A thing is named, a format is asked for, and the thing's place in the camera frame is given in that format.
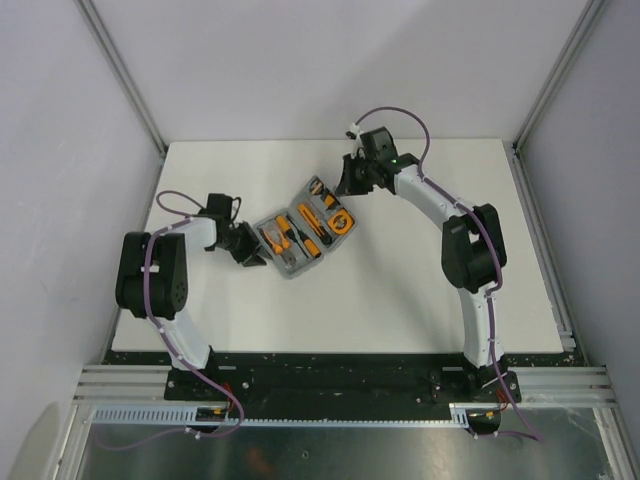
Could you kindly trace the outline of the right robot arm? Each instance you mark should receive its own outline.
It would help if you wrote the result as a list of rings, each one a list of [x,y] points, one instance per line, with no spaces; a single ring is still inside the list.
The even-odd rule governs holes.
[[[386,189],[439,228],[441,267],[461,302],[463,355],[474,367],[461,376],[461,388],[473,401],[486,400],[498,385],[487,367],[497,368],[503,355],[497,339],[494,294],[503,285],[506,248],[496,208],[471,205],[446,191],[424,173],[421,160],[398,153],[385,127],[363,132],[353,124],[346,136],[355,146],[343,156],[337,196]]]

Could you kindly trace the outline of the grey plastic tool case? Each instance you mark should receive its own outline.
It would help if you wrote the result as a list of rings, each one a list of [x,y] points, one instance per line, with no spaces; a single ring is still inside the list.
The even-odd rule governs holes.
[[[333,195],[337,198],[337,196],[335,195],[333,190],[331,190],[328,187],[328,185],[320,177],[314,175],[306,182],[306,184],[301,188],[301,190],[299,190],[299,192],[294,196],[293,200],[290,202],[290,204],[287,207],[282,208],[282,209],[274,212],[273,214],[267,216],[266,218],[264,218],[263,220],[255,223],[252,226],[253,230],[257,234],[258,240],[259,240],[259,242],[260,242],[260,244],[262,246],[262,249],[263,249],[264,253],[266,253],[266,255],[270,258],[270,260],[275,265],[276,269],[279,271],[279,273],[285,279],[292,279],[292,278],[294,278],[296,276],[299,276],[299,275],[305,273],[306,271],[310,270],[314,266],[318,265],[320,262],[323,261],[323,259],[328,254],[330,254],[331,252],[335,251],[346,240],[346,238],[354,231],[354,229],[357,226],[357,220],[356,220],[356,217],[354,216],[354,214],[351,213],[351,211],[338,198],[337,198],[337,200],[339,202],[339,206],[335,210],[328,211],[328,210],[326,210],[324,208],[323,202],[321,200],[321,195],[320,196],[311,196],[310,195],[309,185],[310,185],[311,181],[314,178],[319,178],[324,183],[325,189],[330,190],[333,193]],[[331,235],[332,244],[330,246],[324,246],[321,243],[320,239],[316,236],[316,234],[311,229],[311,227],[308,225],[308,223],[300,215],[300,213],[297,210],[297,206],[300,203],[306,203],[310,207],[310,209],[318,217],[318,219],[320,220],[320,222],[322,223],[324,228]],[[346,235],[337,235],[330,229],[330,227],[328,225],[328,220],[336,212],[338,212],[338,211],[340,211],[342,209],[346,209],[351,214],[351,216],[355,220],[355,224],[354,224],[353,228]],[[320,251],[322,252],[321,257],[318,258],[318,259],[309,258],[304,253],[304,251],[301,251],[293,243],[298,263],[293,268],[287,268],[285,266],[284,262],[271,251],[268,243],[266,242],[266,240],[263,237],[263,234],[261,232],[261,227],[262,227],[262,225],[264,223],[272,221],[272,222],[277,224],[276,217],[278,215],[285,215],[285,216],[290,215],[291,218],[294,220],[294,222],[297,224],[297,226],[302,231],[304,231],[311,238],[311,240],[319,247]]]

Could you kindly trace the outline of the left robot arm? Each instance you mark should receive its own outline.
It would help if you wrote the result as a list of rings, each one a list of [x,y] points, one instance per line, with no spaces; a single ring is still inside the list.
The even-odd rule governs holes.
[[[222,250],[243,267],[266,264],[254,230],[237,220],[241,204],[239,197],[210,193],[195,214],[152,233],[127,233],[121,249],[115,286],[118,307],[151,322],[172,367],[189,371],[185,385],[202,400],[219,392],[221,376],[212,347],[187,310],[188,261],[193,253]]]

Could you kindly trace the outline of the orange handle thick screwdriver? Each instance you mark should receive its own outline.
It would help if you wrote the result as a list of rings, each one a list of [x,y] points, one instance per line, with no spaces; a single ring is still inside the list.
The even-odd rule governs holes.
[[[304,243],[302,237],[294,227],[291,220],[285,215],[278,215],[276,217],[276,222],[281,231],[284,233],[285,237],[293,242],[301,251],[304,251]]]

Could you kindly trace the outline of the orange black utility knife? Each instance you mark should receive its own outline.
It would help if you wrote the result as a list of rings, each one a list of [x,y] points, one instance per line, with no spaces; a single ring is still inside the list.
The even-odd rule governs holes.
[[[324,228],[318,217],[313,213],[310,207],[306,203],[300,203],[297,206],[297,210],[304,220],[308,223],[316,236],[320,239],[324,246],[330,246],[332,244],[332,237],[328,231]]]

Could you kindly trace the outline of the orange tape measure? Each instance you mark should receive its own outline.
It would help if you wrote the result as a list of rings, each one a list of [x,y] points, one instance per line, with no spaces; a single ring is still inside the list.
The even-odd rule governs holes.
[[[330,229],[337,235],[346,235],[353,228],[354,224],[354,218],[346,209],[336,212],[328,220]]]

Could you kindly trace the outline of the orange handle pliers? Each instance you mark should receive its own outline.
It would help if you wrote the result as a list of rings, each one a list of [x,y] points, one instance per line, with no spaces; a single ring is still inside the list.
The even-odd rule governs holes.
[[[271,251],[279,257],[287,268],[297,265],[297,256],[293,242],[283,233],[276,223],[266,222],[261,227],[261,232]]]

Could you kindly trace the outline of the orange handle slim screwdriver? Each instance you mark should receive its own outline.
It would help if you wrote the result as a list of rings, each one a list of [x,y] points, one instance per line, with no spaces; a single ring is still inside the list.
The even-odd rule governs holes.
[[[304,253],[309,258],[314,258],[314,259],[320,258],[322,255],[322,252],[320,251],[319,247],[311,240],[311,238],[304,231],[302,231],[297,226],[297,224],[294,222],[294,220],[291,218],[290,215],[287,215],[286,218],[288,219],[291,226],[294,228]]]

